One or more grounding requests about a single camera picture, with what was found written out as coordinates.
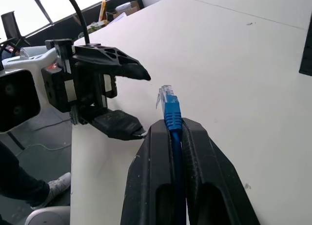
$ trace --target blue ethernet cable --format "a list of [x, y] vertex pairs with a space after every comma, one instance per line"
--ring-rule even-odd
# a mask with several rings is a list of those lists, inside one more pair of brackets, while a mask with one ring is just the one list
[[156, 108], [161, 101], [162, 111], [166, 126], [171, 135], [172, 154], [175, 172], [175, 224], [186, 225], [186, 199], [183, 172], [183, 154], [181, 146], [182, 117], [180, 103], [174, 95], [170, 85], [164, 85], [159, 89]]

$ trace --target floor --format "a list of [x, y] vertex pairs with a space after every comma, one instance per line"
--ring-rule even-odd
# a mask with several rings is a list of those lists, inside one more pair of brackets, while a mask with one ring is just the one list
[[[25, 150], [22, 151], [7, 134], [0, 135], [0, 140], [17, 156], [20, 165], [30, 175], [48, 182], [71, 171], [71, 132], [68, 113], [63, 114], [49, 107], [12, 131]], [[50, 206], [69, 204], [70, 190], [67, 190]], [[24, 201], [0, 196], [0, 214], [4, 220], [23, 225], [31, 212]]]

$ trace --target box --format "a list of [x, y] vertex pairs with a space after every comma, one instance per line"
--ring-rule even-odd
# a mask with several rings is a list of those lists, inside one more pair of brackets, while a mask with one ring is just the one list
[[113, 17], [115, 19], [122, 13], [125, 13], [127, 16], [129, 16], [129, 15], [134, 14], [135, 12], [137, 12], [139, 10], [140, 10], [140, 6], [139, 6], [138, 2], [135, 0], [135, 1], [131, 2], [131, 8], [130, 9], [127, 9], [126, 11], [123, 11], [123, 12], [120, 12], [120, 13], [116, 12], [116, 13], [113, 14]]

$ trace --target white table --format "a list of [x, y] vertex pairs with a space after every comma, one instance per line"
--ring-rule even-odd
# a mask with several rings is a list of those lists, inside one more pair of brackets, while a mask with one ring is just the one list
[[[306, 30], [196, 0], [163, 0], [90, 35], [138, 59], [152, 77], [118, 78], [109, 107], [148, 129], [162, 118], [158, 89], [171, 84], [182, 116], [206, 128], [251, 186], [263, 225], [312, 221], [312, 78], [298, 73], [305, 37]], [[73, 127], [72, 225], [120, 223], [141, 143]]]
[[197, 0], [248, 15], [308, 29], [312, 0]]

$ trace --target white shoe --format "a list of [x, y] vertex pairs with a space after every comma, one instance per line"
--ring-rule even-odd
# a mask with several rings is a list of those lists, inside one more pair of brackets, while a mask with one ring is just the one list
[[36, 207], [31, 207], [31, 208], [33, 210], [36, 210], [36, 209], [41, 209], [41, 208], [46, 207], [47, 204], [49, 204], [49, 202], [52, 201], [56, 196], [58, 196], [59, 194], [64, 192], [66, 189], [68, 189], [70, 186], [70, 183], [71, 183], [70, 172], [62, 175], [57, 180], [48, 182], [50, 186], [50, 192], [49, 192], [49, 195], [47, 196], [47, 199], [45, 199], [45, 201], [42, 204]]

